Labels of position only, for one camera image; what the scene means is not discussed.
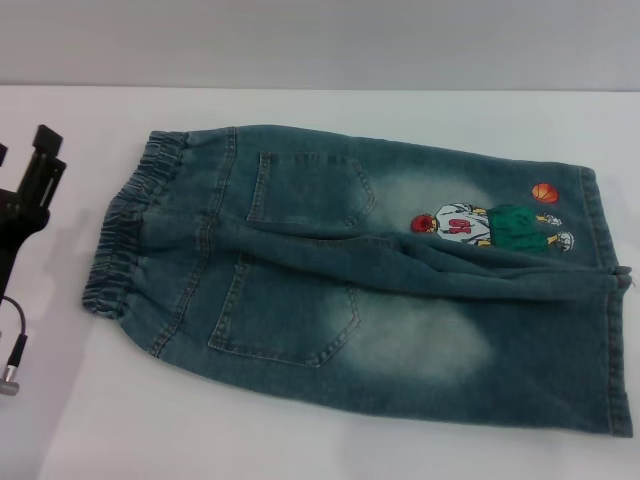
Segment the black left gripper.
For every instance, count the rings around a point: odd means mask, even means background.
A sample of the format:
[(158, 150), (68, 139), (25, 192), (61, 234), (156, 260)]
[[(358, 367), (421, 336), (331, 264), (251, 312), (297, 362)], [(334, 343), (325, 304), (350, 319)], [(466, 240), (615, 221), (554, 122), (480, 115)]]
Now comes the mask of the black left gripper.
[[(58, 158), (62, 143), (61, 135), (39, 125), (34, 152), (17, 192), (1, 191), (1, 295), (5, 294), (21, 246), (49, 221), (48, 208), (66, 169)], [(0, 144), (0, 166), (6, 153), (7, 147)]]

